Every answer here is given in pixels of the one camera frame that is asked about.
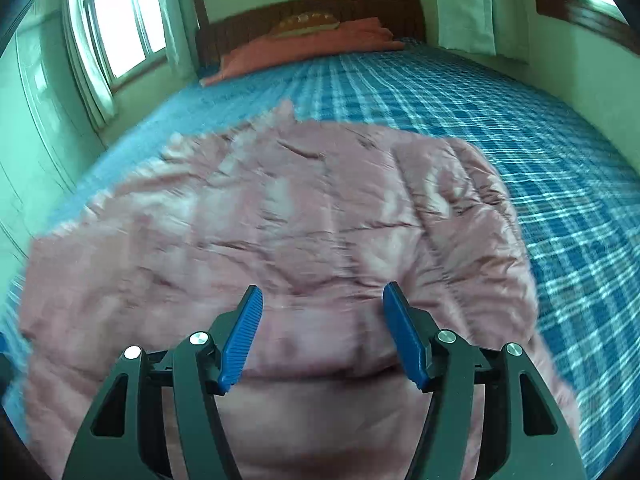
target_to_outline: metal screw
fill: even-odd
[[[507,345],[507,352],[517,357],[519,355],[522,355],[522,346],[520,346],[518,343],[509,343]]]
[[[204,345],[209,340],[209,334],[206,332],[196,332],[195,334],[191,334],[189,338],[189,343],[192,345]]]
[[[456,335],[451,330],[440,330],[438,339],[443,343],[453,343],[456,340]]]
[[[127,359],[137,359],[142,354],[142,348],[139,346],[130,346],[124,351],[124,357]]]

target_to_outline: bed frame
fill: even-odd
[[[284,18],[314,10],[330,12],[341,22],[377,16],[396,38],[426,39],[420,0],[289,0],[201,24],[196,33],[200,66],[219,63],[222,55],[266,34]]]

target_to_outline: blue plaid bedsheet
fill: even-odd
[[[172,96],[97,162],[51,218],[74,218],[89,197],[174,132],[200,134],[290,98],[300,119],[377,123],[478,146],[508,186],[540,298],[539,327],[577,393],[590,479],[610,463],[640,415],[640,178],[592,126],[559,100],[446,52],[347,54],[273,68]],[[22,278],[0,322],[17,335]],[[5,402],[20,434],[20,382]]]

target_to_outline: pink comforter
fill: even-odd
[[[123,349],[174,346],[255,283],[262,322],[241,382],[218,401],[245,480],[404,478],[428,396],[397,366],[381,314],[390,280],[473,344],[521,343],[577,434],[494,168],[459,139],[299,123],[285,103],[222,135],[175,139],[79,224],[34,242],[20,311],[34,347],[31,449],[60,478]],[[481,419],[478,390],[464,478]]]

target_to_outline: green wall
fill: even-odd
[[[68,187],[36,128],[22,88],[15,38],[0,57],[0,294],[28,254],[31,235]]]
[[[151,72],[123,86],[114,94],[118,113],[100,132],[100,138],[111,146],[129,128],[155,110],[171,94],[183,88],[187,82],[176,77],[171,67],[163,63]]]
[[[20,77],[40,138],[69,189],[104,146],[96,136],[68,62],[60,12],[16,34]]]
[[[540,16],[535,0],[527,7],[524,80],[574,108],[640,173],[640,57],[590,30]]]

